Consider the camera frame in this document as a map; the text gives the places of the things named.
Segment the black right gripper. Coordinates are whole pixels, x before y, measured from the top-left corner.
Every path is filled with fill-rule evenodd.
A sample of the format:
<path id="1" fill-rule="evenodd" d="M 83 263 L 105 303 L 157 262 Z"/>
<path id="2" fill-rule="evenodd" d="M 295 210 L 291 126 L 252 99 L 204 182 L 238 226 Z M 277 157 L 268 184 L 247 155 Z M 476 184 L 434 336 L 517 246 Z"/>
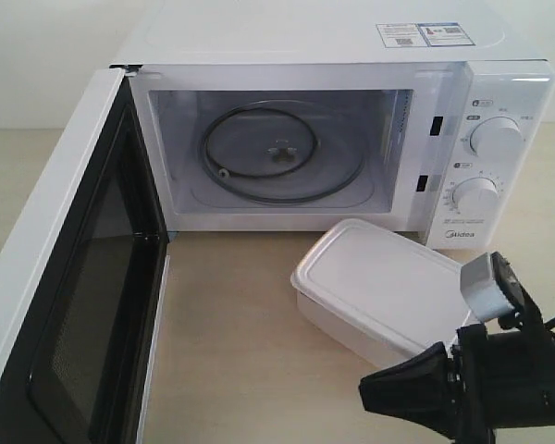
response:
<path id="1" fill-rule="evenodd" d="M 406 362 L 361 379 L 364 409 L 424 426 L 451 443 L 494 443 L 496 431 L 555 426 L 555 333 L 461 335 L 455 351 L 462 389 L 449 382 L 450 358 L 436 342 Z"/>

